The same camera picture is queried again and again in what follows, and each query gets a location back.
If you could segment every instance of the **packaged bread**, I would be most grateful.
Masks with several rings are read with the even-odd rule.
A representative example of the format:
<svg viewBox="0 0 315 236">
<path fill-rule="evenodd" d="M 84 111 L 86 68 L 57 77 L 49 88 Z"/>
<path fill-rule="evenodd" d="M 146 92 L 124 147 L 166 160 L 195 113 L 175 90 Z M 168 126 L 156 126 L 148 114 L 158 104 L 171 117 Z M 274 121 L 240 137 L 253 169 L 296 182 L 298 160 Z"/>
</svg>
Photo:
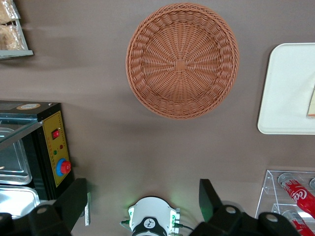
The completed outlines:
<svg viewBox="0 0 315 236">
<path fill-rule="evenodd" d="M 20 15 L 13 0 L 0 0 L 0 24 L 19 19 Z"/>
<path fill-rule="evenodd" d="M 0 50 L 25 50 L 16 26 L 0 25 Z"/>
</svg>

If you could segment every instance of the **metal oven tray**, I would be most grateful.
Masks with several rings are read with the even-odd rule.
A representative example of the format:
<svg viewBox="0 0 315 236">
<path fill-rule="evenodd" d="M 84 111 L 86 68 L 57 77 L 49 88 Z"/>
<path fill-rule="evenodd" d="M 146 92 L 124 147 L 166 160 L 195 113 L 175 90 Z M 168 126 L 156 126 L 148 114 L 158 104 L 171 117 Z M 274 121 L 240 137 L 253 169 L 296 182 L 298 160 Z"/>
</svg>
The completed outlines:
<svg viewBox="0 0 315 236">
<path fill-rule="evenodd" d="M 11 128 L 0 127 L 0 140 L 12 132 L 14 130 Z M 31 171 L 21 140 L 0 150 L 0 183 L 25 185 L 31 180 Z"/>
<path fill-rule="evenodd" d="M 39 204 L 38 194 L 32 188 L 0 185 L 0 212 L 10 213 L 12 218 L 30 213 Z"/>
</svg>

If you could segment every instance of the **white tray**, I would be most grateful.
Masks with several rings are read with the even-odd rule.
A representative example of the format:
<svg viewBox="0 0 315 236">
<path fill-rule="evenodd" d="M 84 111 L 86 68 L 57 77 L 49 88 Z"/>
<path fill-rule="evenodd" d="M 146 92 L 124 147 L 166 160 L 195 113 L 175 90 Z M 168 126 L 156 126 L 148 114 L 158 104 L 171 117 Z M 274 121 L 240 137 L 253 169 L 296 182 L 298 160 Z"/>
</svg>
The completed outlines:
<svg viewBox="0 0 315 236">
<path fill-rule="evenodd" d="M 258 129 L 264 134 L 315 134 L 307 112 L 315 87 L 315 43 L 285 43 L 269 59 Z"/>
</svg>

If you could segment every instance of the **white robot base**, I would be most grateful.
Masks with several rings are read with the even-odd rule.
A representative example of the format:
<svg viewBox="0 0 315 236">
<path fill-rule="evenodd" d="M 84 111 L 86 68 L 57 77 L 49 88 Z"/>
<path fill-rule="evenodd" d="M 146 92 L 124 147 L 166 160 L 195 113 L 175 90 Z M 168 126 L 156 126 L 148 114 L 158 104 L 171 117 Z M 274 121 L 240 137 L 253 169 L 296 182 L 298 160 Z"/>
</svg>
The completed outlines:
<svg viewBox="0 0 315 236">
<path fill-rule="evenodd" d="M 140 199 L 128 212 L 132 236 L 168 236 L 177 214 L 165 200 L 158 197 Z"/>
</svg>

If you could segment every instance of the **cable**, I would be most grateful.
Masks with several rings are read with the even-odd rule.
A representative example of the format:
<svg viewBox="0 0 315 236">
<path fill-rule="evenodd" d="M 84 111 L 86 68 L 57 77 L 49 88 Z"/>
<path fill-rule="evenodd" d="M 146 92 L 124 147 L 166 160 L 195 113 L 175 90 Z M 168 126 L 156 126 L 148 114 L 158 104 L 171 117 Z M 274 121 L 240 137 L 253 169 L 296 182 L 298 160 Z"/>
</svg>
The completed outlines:
<svg viewBox="0 0 315 236">
<path fill-rule="evenodd" d="M 188 226 L 186 226 L 186 225 L 183 225 L 183 228 L 186 228 L 186 229 L 189 229 L 189 230 L 193 231 L 193 228 L 188 227 Z"/>
<path fill-rule="evenodd" d="M 120 224 L 121 226 L 123 226 L 125 229 L 129 230 L 130 232 L 132 232 L 132 231 L 131 231 L 131 228 L 129 228 L 129 227 L 126 226 L 127 224 L 129 224 L 129 220 L 122 221 L 122 222 L 120 222 L 119 224 Z"/>
<path fill-rule="evenodd" d="M 174 227 L 175 228 L 186 228 L 186 229 L 189 229 L 189 230 L 193 231 L 193 229 L 191 227 L 188 227 L 188 226 L 182 225 L 182 224 L 178 224 L 178 223 L 175 223 Z"/>
</svg>

